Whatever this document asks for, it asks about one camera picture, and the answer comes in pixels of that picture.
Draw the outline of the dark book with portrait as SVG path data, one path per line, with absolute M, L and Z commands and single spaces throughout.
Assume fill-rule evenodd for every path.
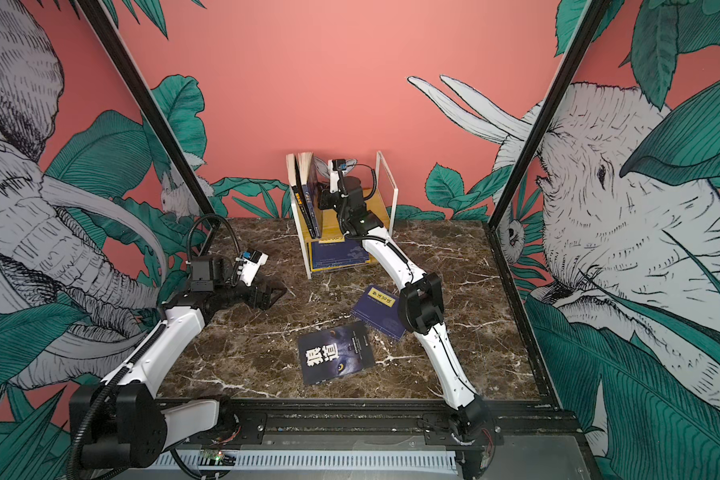
M 313 152 L 299 153 L 298 161 L 304 202 L 313 229 L 311 236 L 314 239 L 320 239 L 322 236 L 320 194 L 325 188 L 325 182 L 329 179 L 330 168 L 325 161 L 316 157 Z

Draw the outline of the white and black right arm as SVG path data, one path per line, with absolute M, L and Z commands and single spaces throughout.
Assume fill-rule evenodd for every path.
M 448 336 L 442 279 L 403 253 L 382 220 L 367 207 L 358 178 L 332 173 L 329 185 L 320 191 L 320 207 L 336 212 L 343 238 L 360 242 L 398 288 L 398 318 L 419 341 L 435 371 L 450 409 L 453 438 L 464 445 L 477 440 L 497 445 L 493 415 L 468 380 Z

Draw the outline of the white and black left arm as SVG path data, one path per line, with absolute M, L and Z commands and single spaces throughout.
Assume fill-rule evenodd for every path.
M 72 396 L 67 478 L 111 479 L 147 468 L 180 441 L 216 426 L 219 401 L 164 407 L 156 395 L 218 311 L 237 303 L 266 310 L 284 295 L 285 288 L 256 279 L 267 259 L 259 250 L 247 250 L 233 260 L 207 255 L 189 261 L 185 287 L 161 304 L 157 325 L 135 351 L 97 385 Z

